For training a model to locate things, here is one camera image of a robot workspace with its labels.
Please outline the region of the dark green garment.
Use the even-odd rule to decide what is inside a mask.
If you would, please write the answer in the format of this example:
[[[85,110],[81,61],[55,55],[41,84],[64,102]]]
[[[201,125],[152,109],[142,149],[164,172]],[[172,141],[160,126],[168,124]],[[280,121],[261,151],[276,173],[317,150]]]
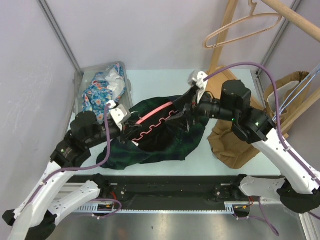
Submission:
[[[135,164],[153,164],[164,161],[184,161],[200,144],[207,125],[200,122],[185,132],[164,122],[139,143],[131,140],[111,141],[110,156],[104,169],[124,170]]]

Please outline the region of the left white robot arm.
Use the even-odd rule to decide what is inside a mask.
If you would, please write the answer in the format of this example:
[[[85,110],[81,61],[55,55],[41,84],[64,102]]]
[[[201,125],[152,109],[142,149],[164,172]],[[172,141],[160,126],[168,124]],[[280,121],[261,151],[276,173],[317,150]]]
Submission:
[[[32,192],[19,207],[4,212],[2,219],[11,227],[8,239],[46,240],[78,208],[88,202],[108,200],[111,184],[99,173],[63,198],[56,196],[77,172],[85,170],[82,165],[91,157],[92,147],[110,144],[127,129],[130,112],[117,107],[109,113],[103,124],[98,123],[91,111],[75,117]]]

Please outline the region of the pink plastic hanger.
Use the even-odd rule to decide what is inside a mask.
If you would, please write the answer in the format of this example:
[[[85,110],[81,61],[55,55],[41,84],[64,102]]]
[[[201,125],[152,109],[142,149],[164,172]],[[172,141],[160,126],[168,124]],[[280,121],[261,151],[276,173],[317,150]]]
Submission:
[[[138,133],[134,134],[130,140],[138,144],[145,136],[154,129],[161,126],[166,120],[175,115],[178,111],[172,101],[168,101],[141,117],[135,124],[141,126]]]

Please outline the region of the blue floral garment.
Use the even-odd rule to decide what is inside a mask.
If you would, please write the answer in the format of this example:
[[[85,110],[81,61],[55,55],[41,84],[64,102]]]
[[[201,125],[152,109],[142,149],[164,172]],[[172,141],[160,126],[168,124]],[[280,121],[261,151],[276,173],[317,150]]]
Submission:
[[[95,73],[92,81],[82,94],[82,111],[93,112],[97,121],[104,121],[105,106],[109,101],[118,103],[125,93],[125,72],[120,63],[108,66]]]

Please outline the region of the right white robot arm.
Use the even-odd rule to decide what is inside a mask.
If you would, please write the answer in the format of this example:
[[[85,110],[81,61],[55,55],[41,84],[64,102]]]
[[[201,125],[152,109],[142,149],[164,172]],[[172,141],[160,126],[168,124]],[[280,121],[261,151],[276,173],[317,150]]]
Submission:
[[[272,199],[298,214],[319,208],[320,173],[299,158],[264,111],[251,106],[251,91],[240,80],[223,83],[220,99],[205,97],[193,83],[173,104],[178,110],[174,119],[182,130],[189,131],[200,117],[229,121],[236,137],[259,150],[280,170],[278,178],[240,174],[230,188],[235,200]]]

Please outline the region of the light blue wire hanger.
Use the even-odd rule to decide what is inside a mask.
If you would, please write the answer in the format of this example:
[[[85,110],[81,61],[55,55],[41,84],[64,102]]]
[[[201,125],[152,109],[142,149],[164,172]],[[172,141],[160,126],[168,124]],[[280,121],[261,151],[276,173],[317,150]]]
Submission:
[[[295,71],[276,81],[281,123],[304,102],[311,82],[319,73],[318,64],[311,72]]]

